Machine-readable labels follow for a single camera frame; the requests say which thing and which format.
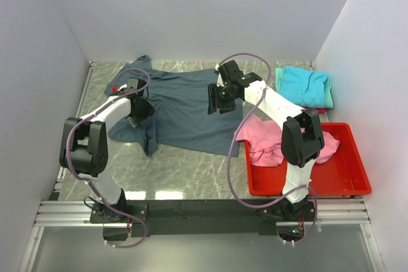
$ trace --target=gray marble table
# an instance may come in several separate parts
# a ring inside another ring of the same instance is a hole
[[[237,61],[245,73],[251,71],[266,78],[266,66],[260,61]],[[106,101],[103,91],[107,83],[126,62],[97,62],[93,68],[81,115],[85,115]],[[153,69],[164,71],[194,71],[213,69],[217,62],[210,61],[153,61]],[[273,76],[270,86],[275,87],[275,67],[285,65],[312,69],[309,61],[270,62]],[[244,105],[246,114],[252,105]],[[260,111],[256,114],[266,120]],[[152,157],[147,157],[138,143],[108,140],[109,161],[105,171],[121,186],[128,199],[229,199],[233,196],[226,180],[226,157],[181,148],[159,145]],[[245,150],[240,146],[238,157],[232,158],[231,177],[237,194],[251,198],[247,185]],[[82,200],[91,191],[67,171],[59,200]]]

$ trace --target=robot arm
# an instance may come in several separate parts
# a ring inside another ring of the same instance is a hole
[[[282,193],[297,186],[309,185],[310,174],[324,147],[323,132],[316,110],[304,110],[289,102],[268,87],[257,74],[244,75],[235,61],[229,61],[216,68],[217,84],[208,86],[208,113],[220,113],[235,109],[235,99],[243,99],[253,105],[265,98],[258,108],[273,119],[282,129],[282,153],[288,161],[286,183]],[[304,203],[309,192],[298,189],[286,197],[292,204]]]
[[[117,99],[117,96],[127,94],[144,85],[143,80],[130,78],[127,85],[119,88],[114,96],[110,96],[107,102],[99,108],[82,118],[69,118],[64,124],[59,163],[62,167],[67,168],[66,141],[69,132],[83,118],[97,114],[75,131],[71,148],[69,148],[71,161],[77,175],[86,179],[86,182],[92,182],[106,203],[120,211],[126,210],[124,191],[114,182],[112,176],[104,171],[108,163],[107,132],[122,118],[127,118],[131,123],[137,124],[154,113],[153,107],[143,98],[143,91]],[[88,139],[86,145],[78,142],[86,138]]]

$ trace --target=red plastic bin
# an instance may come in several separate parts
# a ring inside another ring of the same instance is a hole
[[[319,196],[357,196],[371,193],[370,182],[348,124],[322,123],[322,130],[340,141],[336,153],[325,163],[315,164],[310,185]],[[285,184],[287,162],[276,167],[251,164],[245,140],[249,192],[253,196],[279,196]]]

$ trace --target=purple cable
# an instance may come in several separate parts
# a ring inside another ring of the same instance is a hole
[[[249,55],[249,56],[255,57],[258,60],[260,60],[261,62],[263,62],[266,65],[266,67],[268,68],[268,76],[266,78],[266,84],[268,85],[268,83],[270,81],[270,78],[271,78],[271,75],[272,75],[272,69],[271,69],[269,63],[266,60],[264,60],[264,58],[262,58],[262,57],[260,57],[258,55],[251,54],[251,53],[248,53],[248,52],[241,52],[241,53],[238,53],[238,54],[233,54],[233,55],[230,55],[229,57],[225,58],[224,60],[222,60],[219,63],[219,65],[224,64],[225,61],[229,60],[232,57],[236,57],[238,55]],[[239,124],[237,130],[234,132],[234,136],[233,136],[233,138],[231,140],[231,145],[229,146],[229,151],[228,151],[228,156],[227,156],[227,181],[228,181],[228,186],[229,186],[229,189],[230,189],[231,193],[234,195],[234,198],[240,204],[242,204],[242,205],[244,205],[244,206],[246,206],[248,208],[254,208],[254,209],[267,208],[269,206],[275,205],[279,201],[282,201],[285,197],[290,195],[292,192],[294,192],[294,191],[296,191],[298,189],[301,189],[301,188],[309,188],[309,190],[313,193],[313,199],[314,199],[314,207],[315,207],[314,220],[313,220],[313,223],[312,223],[312,227],[307,232],[307,234],[302,239],[295,242],[295,244],[297,244],[297,243],[300,243],[300,242],[304,241],[305,239],[307,239],[310,236],[310,233],[313,231],[313,229],[315,227],[315,224],[316,224],[316,220],[317,220],[317,196],[316,196],[316,193],[314,192],[314,190],[312,189],[312,187],[307,186],[307,185],[297,186],[294,189],[288,191],[287,193],[281,195],[277,199],[273,200],[272,202],[269,202],[267,204],[262,204],[262,205],[252,205],[252,204],[246,203],[245,201],[240,199],[238,194],[235,192],[234,187],[232,186],[230,166],[231,166],[232,150],[233,150],[234,143],[236,142],[238,132],[241,130],[242,126],[245,124],[245,122],[248,120],[248,118],[255,112],[255,110],[258,108],[258,106],[262,103],[265,96],[266,96],[266,89],[263,90],[261,99],[254,105],[253,108],[251,108],[249,113],[244,117],[244,119],[242,119],[242,121]]]
[[[96,188],[95,188],[95,186],[92,184],[92,182],[88,181],[86,178],[81,178],[80,176],[78,176],[77,172],[75,171],[74,166],[73,166],[73,164],[72,164],[72,159],[71,159],[71,150],[70,150],[69,148],[71,148],[71,145],[72,145],[72,142],[73,142],[74,133],[75,133],[76,129],[78,129],[82,124],[84,124],[84,123],[90,121],[92,118],[98,116],[101,112],[105,111],[105,110],[106,110],[109,106],[111,106],[114,102],[116,102],[116,101],[118,101],[118,100],[120,100],[120,99],[122,99],[122,98],[128,97],[128,96],[130,96],[130,95],[132,95],[132,94],[136,94],[137,92],[140,92],[140,91],[142,91],[142,90],[144,90],[144,89],[147,88],[147,86],[148,86],[149,83],[150,83],[150,75],[149,75],[146,71],[144,71],[144,70],[142,70],[142,69],[140,69],[140,68],[129,68],[129,69],[125,69],[124,71],[122,71],[121,73],[119,73],[119,74],[116,76],[116,79],[115,79],[115,81],[114,81],[113,84],[115,84],[116,81],[117,81],[117,79],[118,79],[123,73],[125,73],[125,72],[127,72],[127,71],[139,71],[139,72],[145,74],[145,75],[147,76],[147,83],[146,83],[142,88],[140,88],[140,89],[133,90],[133,91],[131,91],[131,92],[128,92],[127,94],[123,94],[123,95],[121,95],[121,96],[118,96],[118,97],[112,99],[111,101],[109,101],[109,103],[106,103],[102,108],[96,110],[95,113],[93,113],[93,114],[89,115],[88,117],[85,117],[85,118],[83,118],[82,120],[78,121],[78,122],[72,127],[72,129],[70,130],[70,132],[69,132],[69,134],[68,134],[68,137],[67,137],[67,140],[66,140],[66,162],[67,162],[67,164],[68,164],[68,169],[69,169],[69,171],[72,173],[72,175],[73,175],[77,180],[80,180],[80,181],[85,181],[85,180],[86,180],[87,182],[89,182],[89,187],[92,189],[92,191],[95,193],[95,195],[96,195],[98,198],[102,198],[102,196],[101,196],[101,194],[96,190]],[[128,214],[128,213],[125,213],[125,212],[123,212],[123,211],[117,210],[116,208],[113,208],[113,207],[110,206],[110,205],[105,201],[105,199],[103,199],[103,198],[102,198],[102,203],[103,203],[109,210],[112,210],[114,213],[117,213],[117,214],[122,215],[122,216],[127,217],[127,218],[131,218],[131,219],[133,219],[133,220],[135,220],[135,221],[141,223],[141,225],[142,225],[142,226],[144,227],[144,229],[145,229],[142,238],[141,238],[139,241],[137,241],[137,242],[135,242],[135,243],[133,243],[133,244],[131,244],[131,245],[115,245],[114,243],[108,242],[109,245],[111,245],[111,246],[113,246],[113,247],[116,247],[116,248],[132,248],[132,247],[135,247],[135,246],[139,245],[140,243],[142,243],[142,242],[146,239],[146,237],[147,237],[148,234],[149,234],[149,229],[147,228],[147,224],[146,224],[142,219],[140,219],[140,218],[138,218],[138,217],[136,217],[136,216],[132,216],[132,215],[130,215],[130,214]]]

